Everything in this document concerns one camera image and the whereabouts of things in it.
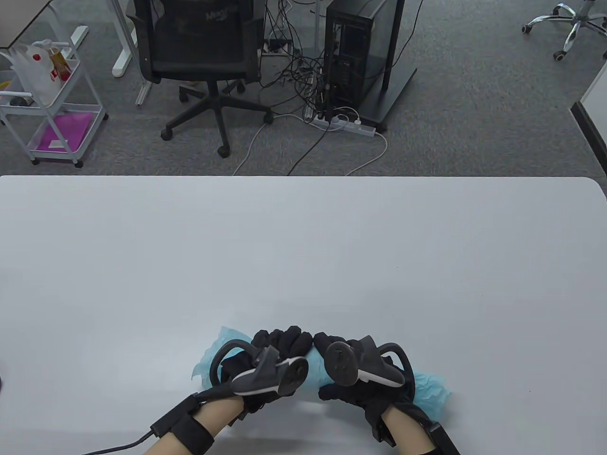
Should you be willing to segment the person's right hand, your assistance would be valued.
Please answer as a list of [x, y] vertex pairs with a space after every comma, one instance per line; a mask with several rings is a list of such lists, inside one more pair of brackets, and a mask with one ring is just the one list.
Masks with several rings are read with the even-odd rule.
[[371, 336], [345, 340], [325, 332], [315, 334], [313, 343], [332, 380], [319, 388], [319, 399], [363, 409], [375, 440], [394, 447], [382, 414], [394, 404], [412, 403], [415, 396], [414, 373], [404, 350], [396, 343], [377, 346]]

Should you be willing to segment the person's left hand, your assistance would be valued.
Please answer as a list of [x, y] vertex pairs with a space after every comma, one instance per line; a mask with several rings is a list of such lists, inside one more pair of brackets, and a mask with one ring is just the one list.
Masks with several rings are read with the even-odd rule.
[[[303, 332], [298, 326], [290, 326], [286, 331], [274, 329], [272, 332], [261, 330], [252, 338], [251, 344], [258, 348], [272, 346], [279, 351], [279, 361], [291, 357], [306, 356], [313, 346], [310, 332]], [[249, 353], [241, 351], [234, 356], [226, 357], [221, 362], [221, 383], [234, 379], [239, 373], [254, 368], [253, 358]], [[244, 396], [244, 410], [237, 416], [243, 420], [248, 414], [257, 412], [266, 404], [279, 399], [277, 392], [267, 392], [254, 396]]]

